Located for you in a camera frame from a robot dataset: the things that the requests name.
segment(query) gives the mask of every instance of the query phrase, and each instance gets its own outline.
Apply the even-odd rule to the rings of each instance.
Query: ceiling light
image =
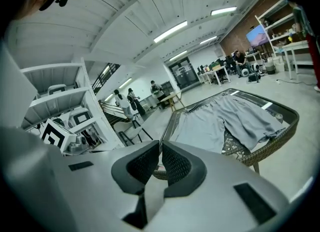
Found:
[[[227,13],[227,12],[232,12],[232,11],[235,11],[236,9],[237,9],[237,7],[234,6],[234,7],[230,7],[230,8],[213,10],[213,11],[211,11],[211,16],[212,16],[212,15],[216,15],[216,14],[223,14],[223,13]]]
[[[176,26],[174,26],[173,28],[169,29],[168,31],[164,32],[163,34],[159,35],[157,38],[155,38],[153,41],[158,43],[159,41],[161,41],[162,39],[164,39],[165,37],[171,35],[173,32],[185,27],[186,25],[188,25],[187,21],[184,21]]]
[[[106,98],[104,101],[105,102],[107,102],[112,96],[113,96],[114,94],[113,93],[111,93],[110,95],[109,95],[109,97],[108,98]]]
[[[107,73],[109,69],[110,69],[110,67],[109,67],[109,66],[107,66],[107,67],[105,68],[105,70],[102,72],[102,74]]]
[[[185,50],[185,51],[183,51],[183,52],[179,53],[178,55],[174,56],[173,58],[169,59],[169,61],[173,61],[175,58],[178,58],[178,57],[180,57],[181,55],[186,54],[187,52],[188,52],[188,51],[187,51],[187,50]]]
[[[202,42],[200,43],[200,45],[202,45],[202,44],[204,44],[204,43],[206,43],[206,42],[208,42],[208,41],[211,41],[211,40],[213,40],[213,39],[216,39],[216,38],[217,38],[217,36],[215,35],[214,37],[211,37],[211,38],[209,38],[209,39],[207,39],[207,40],[202,41]]]
[[[128,83],[128,82],[130,82],[131,81],[131,77],[127,80],[127,81],[125,81],[119,88],[122,88],[122,87],[124,87],[125,85],[126,85],[126,83]]]

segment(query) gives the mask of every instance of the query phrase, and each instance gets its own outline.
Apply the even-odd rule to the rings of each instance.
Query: white wooden ceiling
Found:
[[[21,68],[86,61],[147,65],[166,61],[200,40],[223,36],[254,0],[69,0],[12,24],[8,45]],[[232,15],[212,10],[237,6]],[[153,39],[187,20],[164,42]]]

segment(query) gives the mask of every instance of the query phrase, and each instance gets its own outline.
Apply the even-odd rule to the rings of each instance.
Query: table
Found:
[[[185,105],[182,103],[181,98],[178,97],[178,94],[181,93],[181,91],[177,92],[177,93],[171,93],[169,96],[165,97],[164,99],[162,99],[160,102],[165,102],[165,101],[169,101],[170,107],[171,107],[171,111],[176,111],[176,107],[175,107],[175,102],[173,100],[174,97],[176,97],[179,102],[182,104],[182,106],[185,108]]]
[[[225,65],[224,65],[224,66],[221,66],[221,67],[219,67],[219,68],[217,68],[217,69],[215,69],[215,70],[211,70],[211,71],[209,71],[209,72],[203,73],[203,74],[201,74],[200,76],[202,76],[202,77],[205,77],[205,76],[206,76],[206,78],[208,79],[208,81],[209,81],[209,83],[210,83],[210,85],[211,85],[212,83],[211,83],[211,80],[210,80],[209,75],[214,74],[216,80],[218,81],[219,86],[221,87],[221,83],[220,83],[220,80],[219,80],[219,77],[218,77],[218,74],[217,74],[217,71],[219,71],[219,70],[224,70],[225,75],[226,75],[226,78],[228,79],[228,82],[230,83],[231,80],[230,80],[230,78],[229,78],[229,75],[228,75],[228,72],[227,72],[227,70],[226,70],[226,66],[225,66]]]
[[[258,63],[258,61],[257,61],[257,59],[256,59],[256,55],[259,55],[259,56],[260,56],[260,60],[262,60],[261,55],[260,55],[260,52],[258,52],[258,51],[256,51],[255,53],[248,54],[248,55],[246,55],[246,56],[244,56],[244,57],[245,57],[245,58],[253,57],[253,58],[254,58],[254,61],[255,61],[256,63]]]
[[[287,65],[288,65],[290,79],[292,79],[292,75],[291,75],[291,66],[290,66],[290,61],[289,61],[289,57],[288,57],[288,51],[292,52],[293,62],[294,62],[294,66],[295,66],[295,73],[298,74],[298,65],[297,65],[297,60],[296,60],[296,55],[295,55],[294,50],[306,49],[306,48],[309,48],[308,41],[306,41],[306,40],[299,41],[299,42],[292,42],[292,43],[289,43],[287,45],[282,46],[282,50],[284,52],[285,59],[286,59]]]
[[[252,102],[255,105],[266,110],[274,117],[278,114],[281,114],[283,116],[282,124],[284,125],[285,129],[282,131],[282,133],[280,133],[276,138],[269,139],[269,141],[265,145],[263,145],[263,143],[258,143],[258,145],[252,151],[249,151],[245,146],[243,146],[235,137],[233,137],[233,135],[227,129],[224,132],[224,145],[222,154],[231,156],[248,167],[253,166],[254,170],[259,173],[259,162],[280,149],[290,138],[293,137],[299,122],[299,114],[295,110],[285,105],[250,92],[229,88],[209,98],[203,99],[187,107],[176,110],[171,115],[167,127],[160,139],[160,144],[163,140],[170,140],[172,134],[179,124],[180,115],[182,114],[182,112],[192,109],[195,106],[206,105],[207,103],[214,100],[215,97],[221,94],[234,95]],[[166,171],[159,169],[154,171],[153,175],[158,179],[164,180],[166,178]]]

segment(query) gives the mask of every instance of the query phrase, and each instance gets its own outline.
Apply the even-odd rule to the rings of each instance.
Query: clothing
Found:
[[[234,59],[238,62],[238,63],[244,63],[245,62],[245,55],[243,53],[240,53],[240,56],[237,57],[237,55],[234,57]]]
[[[239,66],[239,65],[237,64],[235,67],[236,67],[236,70],[238,71],[238,74],[239,74],[239,75],[242,75],[242,72],[241,72],[241,71],[244,69],[244,66],[245,66],[246,69],[249,70],[250,73],[253,72],[251,66],[250,66],[248,63],[246,63],[246,64],[244,64],[244,65],[242,65],[242,66]]]
[[[135,103],[136,105],[136,109],[138,110],[139,114],[141,116],[145,115],[146,114],[146,111],[145,109],[141,106],[140,104],[140,101],[138,100],[138,97],[136,97],[136,95],[134,94],[133,91],[130,91],[127,95],[127,98],[128,97],[131,97],[132,98],[132,101]]]
[[[128,108],[130,107],[130,103],[128,102],[128,99],[125,98],[123,94],[121,94],[122,99],[119,98],[119,95],[115,95],[115,102],[121,107],[121,108]]]
[[[165,97],[167,97],[165,94],[161,95],[160,97],[158,97],[158,101],[160,101],[160,105],[162,107],[162,109],[165,109],[166,104],[164,102],[161,102],[161,100],[163,100]]]
[[[183,112],[170,141],[221,153],[225,128],[249,150],[281,133],[284,126],[259,106],[220,95],[192,112]]]
[[[129,119],[131,119],[131,120],[134,118],[134,116],[133,116],[132,113],[131,113],[130,106],[129,106],[129,107],[123,107],[122,110],[123,110],[124,115],[125,115],[127,118],[129,118]]]
[[[314,37],[315,34],[310,26],[309,20],[302,6],[300,5],[295,6],[292,10],[292,13],[294,17],[294,22],[299,23],[302,27],[303,36],[306,37],[307,34],[309,34]]]
[[[154,94],[154,91],[153,91],[153,86],[151,85],[151,88],[150,88],[150,92],[155,95],[157,98],[161,97],[162,95],[164,95],[164,92],[162,91],[162,86],[159,85],[159,84],[154,84],[155,87],[159,90],[157,94]]]
[[[312,35],[306,34],[306,40],[309,46],[309,53],[311,55],[313,69],[317,80],[317,86],[320,88],[320,53],[317,47],[316,38]]]

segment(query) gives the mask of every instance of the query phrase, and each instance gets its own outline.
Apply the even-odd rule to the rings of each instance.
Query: wooden table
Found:
[[[207,79],[208,79],[208,81],[209,81],[209,83],[210,83],[210,85],[211,85],[212,83],[211,83],[211,80],[210,80],[209,75],[214,74],[216,80],[218,81],[219,86],[221,87],[221,83],[220,83],[220,80],[219,80],[219,77],[218,77],[218,74],[217,74],[217,71],[219,71],[219,70],[224,70],[225,75],[226,75],[226,78],[228,79],[228,82],[230,83],[231,80],[230,80],[229,75],[228,75],[228,72],[227,72],[227,70],[226,70],[226,66],[221,66],[221,67],[219,67],[219,68],[217,68],[217,69],[215,69],[215,70],[211,70],[211,71],[209,71],[209,72],[203,73],[203,74],[201,74],[200,76],[202,76],[202,77],[205,77],[205,76],[206,76]]]
[[[182,103],[181,98],[178,97],[178,94],[181,93],[181,91],[177,92],[177,93],[172,93],[169,96],[165,97],[164,99],[162,99],[160,102],[165,102],[165,101],[169,101],[170,107],[171,107],[171,111],[176,111],[176,107],[175,107],[175,102],[173,100],[174,97],[176,97],[179,102],[182,104],[183,107],[185,107],[185,105]]]
[[[292,52],[292,57],[293,57],[293,62],[295,66],[295,73],[298,74],[298,65],[297,65],[297,60],[296,60],[296,55],[294,50],[299,50],[299,49],[307,49],[309,48],[308,42],[305,41],[299,41],[299,42],[292,42],[287,45],[282,46],[282,50],[284,51],[286,63],[288,65],[288,70],[289,70],[289,77],[292,79],[291,76],[291,66],[290,66],[290,61],[288,57],[288,51]]]

